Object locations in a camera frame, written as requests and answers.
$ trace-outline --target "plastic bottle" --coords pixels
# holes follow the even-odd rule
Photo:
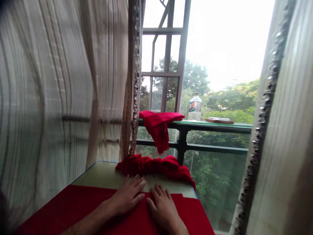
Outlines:
[[[189,102],[189,121],[200,121],[201,118],[201,105],[202,100],[199,97],[199,93],[195,92],[194,97]]]

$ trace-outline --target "bottle label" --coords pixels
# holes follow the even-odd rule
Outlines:
[[[189,102],[189,112],[196,111],[196,104],[195,102]]]

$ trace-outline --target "overcast sky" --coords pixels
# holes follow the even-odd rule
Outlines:
[[[186,59],[206,67],[212,90],[260,76],[274,1],[191,1]],[[183,26],[184,5],[184,0],[175,0],[173,27]],[[159,0],[146,0],[143,26],[158,27],[163,11]],[[153,38],[143,36],[142,71],[151,70]],[[162,35],[156,41],[154,65],[164,57],[165,39]],[[171,56],[175,60],[179,42],[180,36],[174,35]]]

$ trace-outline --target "red cloth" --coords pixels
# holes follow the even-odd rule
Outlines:
[[[165,175],[170,180],[184,180],[191,183],[196,191],[196,184],[190,176],[187,166],[180,166],[177,159],[173,156],[166,158],[151,159],[150,157],[142,157],[141,154],[127,157],[118,163],[115,169],[119,170],[123,175],[135,176],[147,174]]]
[[[143,124],[152,136],[159,154],[170,148],[167,125],[173,121],[181,121],[184,117],[180,113],[153,113],[147,110],[139,113],[139,118],[143,119]]]
[[[115,192],[114,189],[69,185],[25,221],[15,234],[59,235]],[[164,234],[150,216],[147,197],[151,197],[150,193],[145,193],[145,199],[130,213],[113,218],[97,234]],[[172,194],[172,198],[190,235],[214,234],[199,200],[184,198],[182,194]]]

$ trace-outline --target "table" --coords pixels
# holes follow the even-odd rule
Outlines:
[[[99,188],[119,189],[125,181],[125,176],[115,170],[117,163],[98,161],[78,177],[72,184],[91,186]],[[155,183],[162,184],[168,188],[170,193],[181,193],[184,197],[197,198],[197,195],[191,185],[167,179],[163,175],[147,175],[144,176],[147,185],[143,188],[143,192],[149,192]]]

